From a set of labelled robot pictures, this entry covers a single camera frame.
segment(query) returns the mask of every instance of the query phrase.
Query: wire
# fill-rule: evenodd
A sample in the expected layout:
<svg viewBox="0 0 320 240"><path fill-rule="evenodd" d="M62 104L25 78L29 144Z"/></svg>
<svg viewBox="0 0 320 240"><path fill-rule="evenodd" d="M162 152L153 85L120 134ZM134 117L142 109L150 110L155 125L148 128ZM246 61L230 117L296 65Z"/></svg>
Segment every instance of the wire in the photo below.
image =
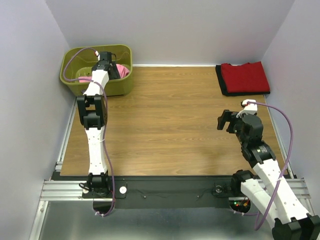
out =
<svg viewBox="0 0 320 240"><path fill-rule="evenodd" d="M113 55L113 56L114 56L114 58L115 58L115 60L114 60L114 61L116 61L116 60L117 60L117 55L115 55L114 53L111 53L111 55Z"/></svg>
<svg viewBox="0 0 320 240"><path fill-rule="evenodd" d="M74 82L74 81L78 81L78 80L85 80L85 81L88 81L88 82L97 84L97 85L100 87L100 89L101 89L101 91L102 91L102 93L103 93L103 97L104 97L104 100L105 100L105 109L106 109L106 112L107 112L107 114L108 114L108 99L107 99L107 95L106 95L106 92L105 92L104 88L101 86L100 83L95 82L95 81L93 81L92 79L87 79L87 78L81 78L81 77L79 77L79 78L69 79L69 78L66 77L67 67L70 65L70 63L73 61L73 59L75 59L75 57L76 57L79 53L81 53L81 52L84 51L84 50L88 50L88 49L93 50L94 52L96 52L96 50L95 50L94 48L92 48L92 47L84 47L84 48L80 49L80 50L68 61L68 63L65 65L64 70L63 70L63 78L64 78L66 81L68 81L68 82ZM103 149L104 149L104 153L105 153L105 155L106 155L106 158L107 158L108 163L109 163L109 166L110 166L111 181L112 181L112 189L113 189L113 191L112 191L112 202L111 202L111 207L110 207L109 211L108 211L107 213L105 213L105 214L101 214L101 213L99 213L99 212L96 212L97 215L102 216L102 217L109 215L109 214L111 213L111 211L114 209L114 207L115 207L115 189L116 189L116 187L115 187L114 169L113 169L113 166L112 166L112 163L111 163L111 160L110 160L108 151L107 151L107 147L106 147L106 141L105 141L105 139L106 139L106 130L107 130L107 125L105 125L104 130L103 130L103 140L102 140L102 142L104 142L104 143L103 143Z"/></svg>
<svg viewBox="0 0 320 240"><path fill-rule="evenodd" d="M240 203L243 203L248 197L245 196L244 199L240 202Z"/></svg>
<svg viewBox="0 0 320 240"><path fill-rule="evenodd" d="M121 59L122 59L122 57L123 57L125 54L128 54L128 55L130 56L130 53L129 53L129 52L127 52L127 51L125 51L124 53L122 53L121 57L120 57L119 59L116 59L116 60L117 60L117 61L121 60Z"/></svg>
<svg viewBox="0 0 320 240"><path fill-rule="evenodd" d="M82 189L84 189L84 190L87 190L87 191L89 191L90 189L87 187L87 186L85 186L83 183L79 183L79 187L80 188L82 188Z"/></svg>
<svg viewBox="0 0 320 240"><path fill-rule="evenodd" d="M248 200L243 204L243 206L246 207L248 205L249 201L250 201L250 199L248 198Z"/></svg>
<svg viewBox="0 0 320 240"><path fill-rule="evenodd" d="M252 216L257 216L260 212L256 212L256 213L243 213L241 211L236 211L233 209L228 209L230 212L233 212L234 214L239 214L242 216L247 216L247 217L252 217Z"/></svg>
<svg viewBox="0 0 320 240"><path fill-rule="evenodd" d="M290 156L291 156L292 145L293 145L293 141L294 141L294 130L293 130L292 124L291 124L288 116L282 110L280 110L279 108L277 108L275 106L271 106L271 105L268 105L268 104L265 104L265 103L261 103L261 102L252 102L252 101L248 101L247 104L257 104L257 105L265 106L265 107L268 107L268 108L271 108L271 109L275 109L275 110L277 110L279 113L281 113L284 116L284 118L286 119L286 121L287 121L287 123L289 125L289 128L290 128L290 144L289 144L288 154L287 154L286 160L284 162L284 166L283 166L283 168L282 168L282 170L280 172L280 175L279 175L279 179L280 179L285 174L285 171L287 169L287 166L288 166L288 163L289 163L289 159L290 159ZM273 193L271 195L269 204L267 205L267 207L265 209L265 212L264 212L264 215L263 215L263 217L262 217L262 219L261 219L259 224L258 224L258 219L259 219L259 216L260 216L260 212L258 212L256 220L255 220L255 223L254 223L254 230L256 230L256 231L259 230L261 228L262 224L265 222L265 220L266 220L266 218L268 216L269 210L270 210L270 208L272 206L272 203L276 198L276 194L277 194L280 182L281 181L277 181L276 182L276 185L275 185L274 191L273 191Z"/></svg>

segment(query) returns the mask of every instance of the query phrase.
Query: olive plastic bin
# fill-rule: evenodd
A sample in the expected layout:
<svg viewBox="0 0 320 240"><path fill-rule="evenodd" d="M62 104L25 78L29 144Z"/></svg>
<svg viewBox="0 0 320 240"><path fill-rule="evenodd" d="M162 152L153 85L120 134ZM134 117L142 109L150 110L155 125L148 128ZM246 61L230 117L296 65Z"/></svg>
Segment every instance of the olive plastic bin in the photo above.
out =
<svg viewBox="0 0 320 240"><path fill-rule="evenodd" d="M133 88L133 75L132 75L132 52L131 49L126 45L102 45L102 46L90 46L98 52L112 52L116 55L116 63L124 65L130 70L130 73L121 79L112 79L106 84L104 90L107 96L117 96L117 95L126 95L130 93ZM60 80L66 84L74 95L82 95L88 88L89 82L79 82L72 81L69 82L64 79L63 72L69 62L69 60L82 48L77 47L68 51L62 61L61 71L60 71ZM83 76L91 76L91 68L97 63L98 59L94 52L91 49L86 49L80 52L77 57L69 64L67 70L65 71L65 76L68 79L77 79Z"/></svg>

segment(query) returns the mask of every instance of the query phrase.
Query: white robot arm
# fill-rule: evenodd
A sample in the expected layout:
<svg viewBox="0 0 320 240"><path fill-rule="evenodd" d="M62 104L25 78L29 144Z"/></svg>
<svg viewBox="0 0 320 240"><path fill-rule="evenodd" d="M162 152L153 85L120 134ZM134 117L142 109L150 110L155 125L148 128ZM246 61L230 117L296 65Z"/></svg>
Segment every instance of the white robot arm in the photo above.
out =
<svg viewBox="0 0 320 240"><path fill-rule="evenodd" d="M111 52L97 53L97 63L92 67L92 78L87 90L76 98L80 122L85 128L89 147L88 180L82 185L84 193L110 194L108 166L105 161L104 137L108 113L104 102L104 88L109 79L119 79L119 72L112 61Z"/></svg>
<svg viewBox="0 0 320 240"><path fill-rule="evenodd" d="M300 203L286 179L279 178L281 170L271 148L262 140L263 124L257 116L257 105L252 99L241 103L243 110L224 110L218 118L218 130L230 122L227 132L235 134L241 144L243 157L265 185L263 189L250 171L238 171L232 176L231 188L235 195L244 194L264 214L272 200L266 220L275 240L316 239L320 232L319 216L311 216ZM280 181L274 199L271 199Z"/></svg>

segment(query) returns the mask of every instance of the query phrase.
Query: wood grain surface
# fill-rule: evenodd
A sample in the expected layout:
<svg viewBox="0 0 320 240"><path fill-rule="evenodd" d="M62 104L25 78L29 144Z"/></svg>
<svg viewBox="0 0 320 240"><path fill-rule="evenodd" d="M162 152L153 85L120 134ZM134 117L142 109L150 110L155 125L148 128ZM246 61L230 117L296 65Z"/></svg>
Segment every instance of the wood grain surface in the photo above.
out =
<svg viewBox="0 0 320 240"><path fill-rule="evenodd" d="M244 99L223 96L213 67L135 67L134 88L108 98L106 146L117 176L232 175L250 170L234 134L217 130L224 109ZM266 107L258 107L263 139L284 161ZM76 111L62 176L86 176L88 141Z"/></svg>

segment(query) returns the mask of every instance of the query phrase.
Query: red towel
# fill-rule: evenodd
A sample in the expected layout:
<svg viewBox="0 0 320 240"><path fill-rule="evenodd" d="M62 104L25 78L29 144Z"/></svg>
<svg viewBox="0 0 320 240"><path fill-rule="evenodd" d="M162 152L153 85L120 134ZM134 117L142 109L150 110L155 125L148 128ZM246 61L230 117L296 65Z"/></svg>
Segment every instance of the red towel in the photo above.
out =
<svg viewBox="0 0 320 240"><path fill-rule="evenodd" d="M228 93L270 92L261 62L232 66L221 64L221 74Z"/></svg>

